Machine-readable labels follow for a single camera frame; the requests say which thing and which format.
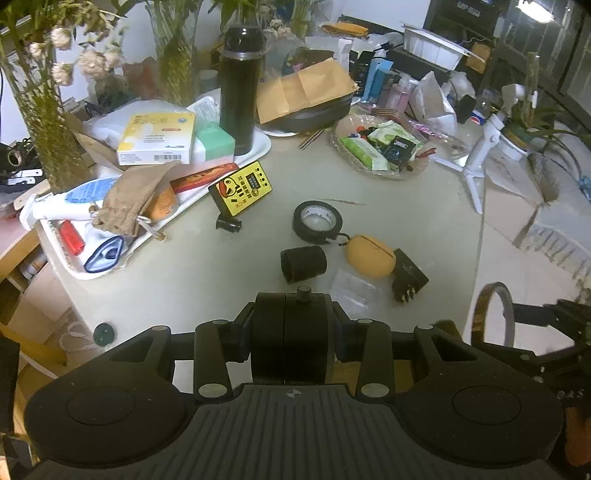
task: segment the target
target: white table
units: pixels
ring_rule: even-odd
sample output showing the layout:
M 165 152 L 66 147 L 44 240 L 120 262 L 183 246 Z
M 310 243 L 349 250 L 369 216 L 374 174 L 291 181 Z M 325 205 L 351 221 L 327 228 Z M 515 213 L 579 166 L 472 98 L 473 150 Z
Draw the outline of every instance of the white table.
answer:
M 392 329 L 412 331 L 419 323 L 452 319 L 463 330 L 478 264 L 482 216 L 472 208 L 460 177 L 431 163 L 415 179 L 383 180 L 354 170 L 324 134 L 305 151 L 298 139 L 273 139 L 261 159 L 273 191 L 244 211 L 239 233 L 215 229 L 219 214 L 210 196 L 164 228 L 165 242 L 151 239 L 123 270 L 81 281 L 61 267 L 37 228 L 49 260 L 74 308 L 92 331 L 109 322 L 119 344 L 153 325 L 191 332 L 212 319 L 233 319 L 259 292 L 293 292 L 281 274 L 280 252 L 306 245 L 291 228 L 293 212 L 306 200 L 332 203 L 343 216 L 343 232 L 364 233 L 401 248 L 430 279 L 409 304 L 391 298 L 391 279 L 375 282 L 380 299 L 372 315 Z M 305 282 L 328 293 L 338 271 L 354 273 L 345 250 L 324 247 L 327 272 Z M 248 365 L 232 367 L 234 384 L 248 379 Z M 190 365 L 177 363 L 174 384 L 191 391 Z

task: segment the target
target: black thermos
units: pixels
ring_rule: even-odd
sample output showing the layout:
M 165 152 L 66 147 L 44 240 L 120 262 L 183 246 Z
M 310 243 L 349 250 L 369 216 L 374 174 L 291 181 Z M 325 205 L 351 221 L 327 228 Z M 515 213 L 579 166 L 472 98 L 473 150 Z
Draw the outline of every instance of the black thermos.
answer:
M 230 27 L 220 59 L 220 127 L 236 140 L 236 155 L 249 153 L 255 127 L 256 87 L 265 40 L 260 28 Z

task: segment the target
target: black electrical tape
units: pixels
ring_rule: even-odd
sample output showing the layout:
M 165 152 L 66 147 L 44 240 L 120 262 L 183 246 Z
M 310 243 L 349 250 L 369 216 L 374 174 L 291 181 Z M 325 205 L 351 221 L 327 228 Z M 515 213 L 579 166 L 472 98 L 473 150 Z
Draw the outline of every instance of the black electrical tape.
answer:
M 330 229 L 320 231 L 305 225 L 303 218 L 308 215 L 317 215 L 324 218 L 329 223 Z M 328 203 L 311 200 L 300 203 L 294 211 L 294 232 L 302 240 L 311 244 L 324 245 L 328 243 L 327 239 L 336 240 L 339 235 L 347 236 L 340 233 L 341 228 L 343 228 L 343 217 L 335 207 Z

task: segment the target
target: drawstring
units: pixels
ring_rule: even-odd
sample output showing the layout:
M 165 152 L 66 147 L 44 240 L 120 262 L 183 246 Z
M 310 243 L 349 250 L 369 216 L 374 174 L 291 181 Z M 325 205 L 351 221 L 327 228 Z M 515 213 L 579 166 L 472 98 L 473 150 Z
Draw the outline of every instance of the drawstring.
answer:
M 95 218 L 99 214 L 99 207 L 97 204 L 90 205 L 89 208 L 90 218 Z M 135 218 L 135 221 L 138 223 L 140 227 L 143 227 L 150 235 L 152 235 L 156 240 L 161 242 L 162 240 L 166 239 L 166 235 L 162 232 L 157 231 L 155 228 L 151 226 L 152 219 L 145 217 L 143 215 L 138 215 Z
M 150 225 L 152 223 L 152 220 L 150 218 L 138 215 L 135 221 L 138 222 L 139 226 L 144 227 L 144 229 L 156 240 L 158 240 L 158 242 L 161 242 L 162 240 L 166 239 L 166 235 L 152 228 L 152 226 Z
M 94 339 L 90 335 L 74 331 L 74 327 L 77 325 L 82 326 L 82 323 L 81 322 L 72 322 L 71 324 L 68 325 L 67 333 L 62 334 L 62 336 L 60 337 L 61 349 L 64 350 L 65 352 L 73 353 L 73 352 L 82 352 L 84 350 L 92 350 L 93 348 L 97 348 L 98 345 L 95 343 Z M 90 344 L 81 346 L 79 348 L 74 348 L 74 349 L 66 348 L 64 346 L 64 338 L 67 336 L 71 336 L 74 338 L 83 338 L 84 340 L 88 340 L 90 342 Z

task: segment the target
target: yellow sign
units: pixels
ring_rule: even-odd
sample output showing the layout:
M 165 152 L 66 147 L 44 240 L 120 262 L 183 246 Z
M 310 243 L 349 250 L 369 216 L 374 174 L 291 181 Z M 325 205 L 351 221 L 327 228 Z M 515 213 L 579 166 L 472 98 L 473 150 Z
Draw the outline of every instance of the yellow sign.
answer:
M 209 187 L 220 211 L 235 216 L 272 190 L 259 162 L 253 162 Z

